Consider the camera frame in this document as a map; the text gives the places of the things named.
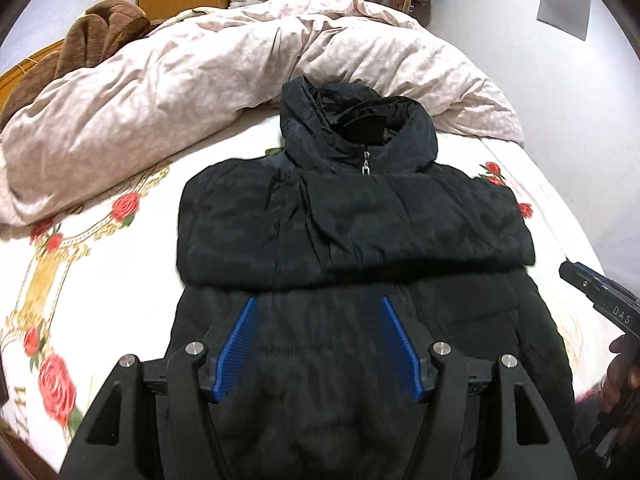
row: jacket zipper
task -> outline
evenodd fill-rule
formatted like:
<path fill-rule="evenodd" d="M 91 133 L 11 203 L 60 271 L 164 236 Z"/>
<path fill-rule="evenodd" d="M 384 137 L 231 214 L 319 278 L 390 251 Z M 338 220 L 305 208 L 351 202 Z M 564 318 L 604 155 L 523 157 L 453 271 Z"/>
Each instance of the jacket zipper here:
<path fill-rule="evenodd" d="M 412 309 L 409 308 L 409 304 L 407 303 L 407 300 L 404 296 L 404 291 L 402 290 L 402 287 L 400 285 L 396 285 L 396 288 L 398 289 L 398 292 L 400 293 L 400 298 L 402 299 L 402 305 L 404 306 L 404 311 L 406 312 L 406 314 L 413 318 L 414 317 L 414 311 Z"/>
<path fill-rule="evenodd" d="M 364 162 L 362 163 L 362 174 L 363 175 L 368 175 L 370 173 L 369 171 L 369 150 L 367 149 L 367 147 L 364 147 Z"/>

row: white bedding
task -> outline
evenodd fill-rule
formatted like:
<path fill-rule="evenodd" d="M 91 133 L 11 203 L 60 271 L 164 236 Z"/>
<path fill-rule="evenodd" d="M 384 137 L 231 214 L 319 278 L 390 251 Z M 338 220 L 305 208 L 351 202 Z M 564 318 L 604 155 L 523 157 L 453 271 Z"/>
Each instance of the white bedding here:
<path fill-rule="evenodd" d="M 500 89 L 409 16 L 363 0 L 190 10 L 95 68 L 50 83 L 2 131 L 0 224 L 86 200 L 277 98 L 361 82 L 419 101 L 437 129 L 522 142 Z"/>
<path fill-rule="evenodd" d="M 0 319 L 6 321 L 0 349 L 11 399 L 2 417 L 54 468 L 117 359 L 130 352 L 142 360 L 164 354 L 182 292 L 175 247 L 186 181 L 220 160 L 262 156 L 281 141 L 274 110 L 248 110 L 215 136 L 89 201 L 82 211 L 58 215 L 39 239 L 30 242 L 31 228 L 4 233 Z M 578 222 L 514 142 L 438 134 L 438 143 L 438 162 L 470 176 L 492 176 L 481 166 L 495 170 L 487 163 L 497 164 L 518 201 L 530 205 L 526 223 L 536 265 L 529 272 L 564 336 L 575 393 L 584 392 L 606 370 L 607 347 L 619 332 L 558 277 L 566 257 L 601 270 Z M 130 200 L 131 193 L 139 194 L 139 202 Z M 118 219 L 131 211 L 134 217 L 123 226 Z M 49 244 L 57 248 L 47 251 Z M 36 332 L 46 341 L 30 369 Z"/>

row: gray square picture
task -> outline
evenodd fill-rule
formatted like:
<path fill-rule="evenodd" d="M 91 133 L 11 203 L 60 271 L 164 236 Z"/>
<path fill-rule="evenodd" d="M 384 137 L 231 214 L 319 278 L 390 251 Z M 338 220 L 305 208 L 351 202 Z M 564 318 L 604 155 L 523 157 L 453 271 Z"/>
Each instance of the gray square picture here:
<path fill-rule="evenodd" d="M 591 0 L 540 0 L 538 21 L 585 40 Z"/>

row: metal screw cap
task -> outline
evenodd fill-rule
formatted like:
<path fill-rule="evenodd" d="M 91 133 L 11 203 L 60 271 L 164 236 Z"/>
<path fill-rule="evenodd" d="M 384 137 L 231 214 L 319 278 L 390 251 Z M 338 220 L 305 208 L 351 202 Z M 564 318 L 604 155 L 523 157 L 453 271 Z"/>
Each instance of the metal screw cap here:
<path fill-rule="evenodd" d="M 122 366 L 123 368 L 129 368 L 130 366 L 133 366 L 134 363 L 136 362 L 136 356 L 133 354 L 126 354 L 123 355 L 120 360 L 118 361 L 118 364 L 120 366 Z"/>
<path fill-rule="evenodd" d="M 200 341 L 194 341 L 185 346 L 184 349 L 187 351 L 187 354 L 198 355 L 204 350 L 204 345 Z"/>
<path fill-rule="evenodd" d="M 500 361 L 507 368 L 514 368 L 518 365 L 518 360 L 511 354 L 505 354 L 500 358 Z"/>
<path fill-rule="evenodd" d="M 451 353 L 451 346 L 444 341 L 438 341 L 433 344 L 433 351 L 438 355 L 449 355 Z"/>

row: jacket collar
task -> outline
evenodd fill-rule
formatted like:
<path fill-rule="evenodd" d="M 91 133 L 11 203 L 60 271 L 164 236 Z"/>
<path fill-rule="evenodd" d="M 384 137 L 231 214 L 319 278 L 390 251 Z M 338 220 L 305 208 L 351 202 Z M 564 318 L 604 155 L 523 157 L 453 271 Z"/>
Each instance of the jacket collar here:
<path fill-rule="evenodd" d="M 302 76 L 282 88 L 280 126 L 293 163 L 319 173 L 415 173 L 438 153 L 433 121 L 407 97 L 354 83 L 316 88 Z"/>

